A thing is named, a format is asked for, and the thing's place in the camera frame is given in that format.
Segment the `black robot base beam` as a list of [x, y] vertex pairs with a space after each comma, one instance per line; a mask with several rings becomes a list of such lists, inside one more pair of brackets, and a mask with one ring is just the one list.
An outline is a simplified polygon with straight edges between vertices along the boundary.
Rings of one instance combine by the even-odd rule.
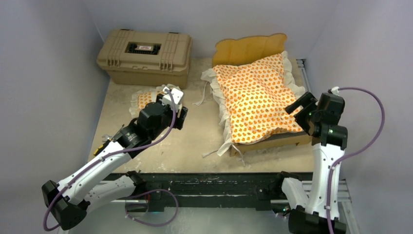
[[150, 212], [166, 207], [254, 208], [270, 211], [287, 203], [282, 193], [286, 177], [310, 181], [312, 173], [133, 173], [132, 195], [146, 199]]

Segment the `wooden pet bed frame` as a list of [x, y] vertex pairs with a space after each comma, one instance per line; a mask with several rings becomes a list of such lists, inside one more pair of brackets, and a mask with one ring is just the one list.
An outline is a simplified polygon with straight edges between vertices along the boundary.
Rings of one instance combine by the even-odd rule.
[[[282, 33], [270, 36], [250, 36], [242, 39], [224, 39], [216, 44], [212, 68], [216, 65], [245, 65], [270, 55], [279, 54], [286, 51], [284, 47], [286, 39], [287, 36]], [[243, 156], [248, 151], [284, 145], [305, 145], [309, 142], [310, 137], [304, 131], [301, 133], [284, 133], [273, 135], [252, 145], [239, 144], [239, 151], [229, 149], [227, 152], [230, 152], [233, 156]]]

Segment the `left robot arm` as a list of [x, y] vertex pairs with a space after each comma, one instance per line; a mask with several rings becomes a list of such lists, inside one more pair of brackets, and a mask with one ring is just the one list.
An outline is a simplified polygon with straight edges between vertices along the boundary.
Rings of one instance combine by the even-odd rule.
[[136, 171], [103, 184], [102, 180], [116, 168], [134, 159], [145, 149], [163, 141], [173, 129], [182, 129], [188, 109], [182, 105], [183, 92], [165, 88], [156, 101], [148, 103], [138, 117], [122, 127], [95, 152], [95, 157], [76, 172], [59, 182], [47, 181], [42, 194], [47, 211], [43, 229], [52, 215], [62, 230], [78, 225], [88, 213], [119, 198], [150, 199], [163, 189], [149, 189]]

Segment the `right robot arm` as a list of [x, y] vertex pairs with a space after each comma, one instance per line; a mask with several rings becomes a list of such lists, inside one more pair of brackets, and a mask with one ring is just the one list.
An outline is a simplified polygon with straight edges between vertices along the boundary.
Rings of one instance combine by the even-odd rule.
[[287, 198], [290, 205], [288, 229], [293, 234], [344, 234], [347, 225], [340, 221], [338, 186], [340, 162], [347, 148], [348, 130], [339, 125], [344, 111], [342, 97], [322, 93], [316, 99], [306, 92], [287, 106], [288, 114], [311, 138], [314, 171], [311, 190], [307, 194], [303, 183], [286, 177], [274, 184], [274, 194]]

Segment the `orange patterned white blanket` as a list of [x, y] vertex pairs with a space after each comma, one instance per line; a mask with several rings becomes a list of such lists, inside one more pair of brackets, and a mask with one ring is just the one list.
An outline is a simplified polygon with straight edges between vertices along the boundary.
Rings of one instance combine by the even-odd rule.
[[224, 141], [214, 150], [222, 156], [238, 145], [252, 145], [302, 128], [285, 107], [306, 92], [292, 74], [288, 52], [270, 55], [245, 65], [216, 65], [200, 77], [219, 106]]

